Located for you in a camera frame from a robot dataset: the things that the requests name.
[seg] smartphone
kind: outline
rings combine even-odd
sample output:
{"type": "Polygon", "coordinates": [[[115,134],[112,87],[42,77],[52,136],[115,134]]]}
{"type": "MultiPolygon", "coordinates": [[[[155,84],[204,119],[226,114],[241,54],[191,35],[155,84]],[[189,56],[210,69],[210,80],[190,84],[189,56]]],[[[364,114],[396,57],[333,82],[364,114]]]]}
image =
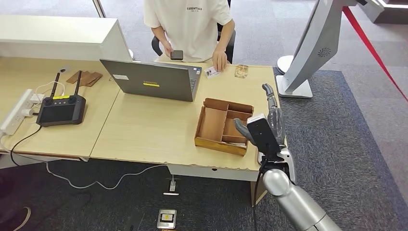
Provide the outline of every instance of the smartphone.
{"type": "Polygon", "coordinates": [[[171,60],[183,60],[183,51],[173,51],[170,54],[171,60]]]}

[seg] white power strip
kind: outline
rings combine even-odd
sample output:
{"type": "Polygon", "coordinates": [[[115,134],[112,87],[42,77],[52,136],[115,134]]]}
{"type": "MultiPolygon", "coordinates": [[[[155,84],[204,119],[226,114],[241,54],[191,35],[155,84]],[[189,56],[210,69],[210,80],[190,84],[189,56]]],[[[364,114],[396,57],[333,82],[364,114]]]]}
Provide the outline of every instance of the white power strip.
{"type": "Polygon", "coordinates": [[[33,106],[33,101],[31,100],[33,95],[35,94],[32,89],[24,91],[15,107],[9,112],[6,119],[1,124],[0,132],[4,132],[7,135],[13,135],[15,131],[17,131],[25,117],[23,111],[31,110],[33,106]]]}

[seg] person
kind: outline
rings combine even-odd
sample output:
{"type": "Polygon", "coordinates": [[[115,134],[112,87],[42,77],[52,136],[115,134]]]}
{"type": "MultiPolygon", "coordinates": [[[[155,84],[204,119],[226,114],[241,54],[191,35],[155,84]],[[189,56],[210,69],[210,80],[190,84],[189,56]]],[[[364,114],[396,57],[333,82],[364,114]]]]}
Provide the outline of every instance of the person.
{"type": "Polygon", "coordinates": [[[28,219],[31,216],[31,209],[29,207],[24,207],[18,210],[7,220],[0,222],[1,231],[17,231],[20,230],[25,224],[27,224],[28,219]]]}
{"type": "Polygon", "coordinates": [[[226,68],[225,49],[235,28],[227,0],[144,0],[144,23],[165,50],[156,61],[170,62],[171,52],[182,50],[183,62],[226,68]],[[217,23],[223,25],[218,43],[217,23]]]}

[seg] laptop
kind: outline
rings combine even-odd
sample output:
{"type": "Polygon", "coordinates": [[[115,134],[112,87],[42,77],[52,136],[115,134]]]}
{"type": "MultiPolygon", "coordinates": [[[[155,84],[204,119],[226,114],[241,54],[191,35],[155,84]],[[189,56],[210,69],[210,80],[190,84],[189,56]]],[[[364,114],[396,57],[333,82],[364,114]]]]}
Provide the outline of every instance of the laptop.
{"type": "Polygon", "coordinates": [[[100,59],[124,93],[193,102],[201,67],[100,59]]]}

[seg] man's hand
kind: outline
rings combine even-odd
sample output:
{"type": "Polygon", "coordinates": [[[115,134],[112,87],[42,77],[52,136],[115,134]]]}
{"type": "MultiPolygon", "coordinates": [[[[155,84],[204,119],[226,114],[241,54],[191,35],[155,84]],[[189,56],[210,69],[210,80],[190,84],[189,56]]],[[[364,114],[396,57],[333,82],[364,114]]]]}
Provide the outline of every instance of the man's hand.
{"type": "Polygon", "coordinates": [[[170,58],[171,53],[173,52],[173,48],[171,47],[171,44],[168,41],[162,42],[163,47],[165,48],[165,53],[167,57],[170,58]]]}
{"type": "Polygon", "coordinates": [[[224,71],[227,67],[227,63],[227,54],[225,54],[224,50],[217,47],[213,53],[214,69],[219,72],[224,71]]]}

